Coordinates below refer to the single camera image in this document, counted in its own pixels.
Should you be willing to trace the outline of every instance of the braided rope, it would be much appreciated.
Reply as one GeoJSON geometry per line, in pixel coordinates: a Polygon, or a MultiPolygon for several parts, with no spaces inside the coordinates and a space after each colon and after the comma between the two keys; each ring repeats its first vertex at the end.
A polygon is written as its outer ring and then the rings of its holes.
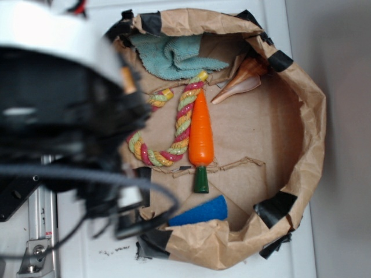
{"type": "MultiPolygon", "coordinates": [[[[130,151],[138,160],[143,161],[147,166],[161,167],[171,166],[174,162],[182,159],[188,149],[194,101],[207,77],[208,74],[202,71],[199,75],[192,78],[184,88],[177,107],[175,139],[170,148],[165,151],[153,151],[148,149],[143,142],[139,131],[129,136],[126,141],[129,144],[130,151]]],[[[173,96],[173,92],[170,89],[166,89],[151,95],[148,103],[152,105],[152,111],[156,111],[158,108],[163,107],[173,96]]]]}

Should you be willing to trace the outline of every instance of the black tape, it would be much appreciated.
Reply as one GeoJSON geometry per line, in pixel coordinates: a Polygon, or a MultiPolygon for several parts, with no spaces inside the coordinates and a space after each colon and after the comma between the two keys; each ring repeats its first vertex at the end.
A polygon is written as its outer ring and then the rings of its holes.
{"type": "Polygon", "coordinates": [[[168,259],[170,253],[167,252],[166,245],[172,235],[172,231],[151,230],[138,236],[137,259],[139,258],[159,258],[168,259]]]}
{"type": "MultiPolygon", "coordinates": [[[[260,29],[263,29],[262,26],[257,22],[256,18],[248,10],[244,10],[242,13],[239,13],[238,15],[236,15],[236,17],[238,17],[239,19],[244,19],[244,20],[247,20],[247,21],[251,21],[252,23],[257,25],[260,29]]],[[[267,44],[273,45],[272,39],[267,35],[266,32],[261,33],[260,37],[267,44]]]]}
{"type": "Polygon", "coordinates": [[[122,34],[129,34],[132,30],[133,21],[133,10],[126,10],[121,13],[122,18],[116,22],[108,31],[104,34],[111,42],[115,40],[117,36],[122,34]]]}
{"type": "Polygon", "coordinates": [[[266,32],[263,32],[259,35],[261,37],[261,39],[266,42],[267,44],[269,45],[273,45],[273,41],[270,37],[268,37],[267,33],[266,32]]]}
{"type": "Polygon", "coordinates": [[[278,50],[268,58],[268,62],[276,72],[281,72],[290,67],[294,60],[292,60],[284,52],[278,50]]]}
{"type": "Polygon", "coordinates": [[[291,241],[291,233],[288,233],[286,236],[282,236],[275,242],[271,243],[270,245],[266,246],[259,252],[264,259],[268,259],[274,251],[279,251],[282,243],[290,242],[291,241]]]}
{"type": "Polygon", "coordinates": [[[238,17],[239,19],[251,21],[252,23],[257,25],[260,29],[263,29],[261,25],[257,22],[256,18],[253,16],[253,14],[249,12],[248,10],[244,10],[242,13],[239,13],[238,15],[236,15],[236,17],[238,17]]]}
{"type": "Polygon", "coordinates": [[[149,34],[160,36],[161,35],[161,14],[156,13],[141,13],[141,27],[149,34]]]}
{"type": "Polygon", "coordinates": [[[254,206],[257,215],[268,228],[272,228],[291,210],[297,196],[279,191],[273,198],[262,201],[254,206]]]}
{"type": "MultiPolygon", "coordinates": [[[[139,178],[145,178],[151,180],[152,168],[149,167],[139,167],[135,169],[135,173],[139,178]]],[[[149,207],[151,205],[151,192],[148,190],[140,189],[141,196],[143,198],[143,207],[149,207]]]]}

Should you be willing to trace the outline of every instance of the black bracket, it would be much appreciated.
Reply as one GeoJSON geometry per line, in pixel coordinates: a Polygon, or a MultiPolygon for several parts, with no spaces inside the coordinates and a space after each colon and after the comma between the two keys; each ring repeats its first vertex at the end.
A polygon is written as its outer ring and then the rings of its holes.
{"type": "Polygon", "coordinates": [[[0,179],[0,222],[5,222],[22,206],[40,184],[38,176],[0,179]]]}

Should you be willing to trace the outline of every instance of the gray wall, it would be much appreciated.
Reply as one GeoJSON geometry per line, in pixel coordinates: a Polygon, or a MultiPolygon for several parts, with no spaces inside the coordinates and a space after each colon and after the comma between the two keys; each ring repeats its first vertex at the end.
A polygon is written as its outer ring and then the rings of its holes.
{"type": "Polygon", "coordinates": [[[286,0],[293,58],[328,97],[311,201],[319,278],[371,277],[371,1],[286,0]]]}

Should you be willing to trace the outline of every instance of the teal cloth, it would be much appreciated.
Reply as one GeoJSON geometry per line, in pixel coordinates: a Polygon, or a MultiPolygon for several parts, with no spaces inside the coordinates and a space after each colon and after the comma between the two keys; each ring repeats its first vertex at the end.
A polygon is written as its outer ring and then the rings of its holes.
{"type": "Polygon", "coordinates": [[[193,78],[202,70],[219,71],[228,64],[213,58],[198,57],[202,35],[130,37],[146,70],[165,80],[193,78]]]}

